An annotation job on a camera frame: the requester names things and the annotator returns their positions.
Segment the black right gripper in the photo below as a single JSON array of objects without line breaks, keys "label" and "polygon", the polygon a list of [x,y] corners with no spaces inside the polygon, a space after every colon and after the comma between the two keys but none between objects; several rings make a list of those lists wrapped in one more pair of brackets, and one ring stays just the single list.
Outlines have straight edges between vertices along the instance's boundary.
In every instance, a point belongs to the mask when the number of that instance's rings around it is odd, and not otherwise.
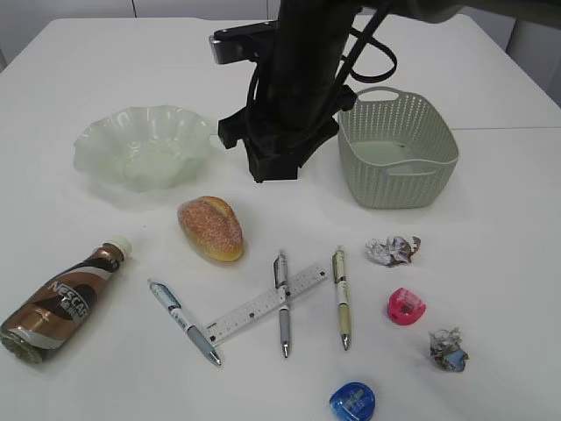
[{"label": "black right gripper", "polygon": [[265,156],[291,155],[299,170],[323,143],[337,134],[339,125],[333,114],[348,111],[356,102],[356,94],[350,87],[343,86],[327,115],[311,127],[311,133],[307,133],[309,128],[306,125],[279,117],[271,107],[254,97],[259,91],[259,83],[266,79],[265,69],[264,65],[255,68],[245,107],[218,122],[218,137],[227,149],[242,141],[246,156],[247,151],[259,151]]}]

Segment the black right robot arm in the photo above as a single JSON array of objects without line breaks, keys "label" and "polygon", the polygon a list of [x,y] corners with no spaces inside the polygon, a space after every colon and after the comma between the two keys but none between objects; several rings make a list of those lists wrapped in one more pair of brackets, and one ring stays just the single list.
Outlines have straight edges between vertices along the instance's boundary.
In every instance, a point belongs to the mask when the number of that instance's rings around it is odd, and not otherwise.
[{"label": "black right robot arm", "polygon": [[437,24],[464,7],[560,26],[558,1],[283,1],[274,21],[214,32],[218,64],[251,61],[245,106],[218,123],[225,148],[242,142],[255,182],[294,180],[326,140],[337,134],[334,114],[356,94],[348,77],[376,83],[392,70],[364,76],[353,69],[365,46],[394,53],[373,36],[390,14]]}]

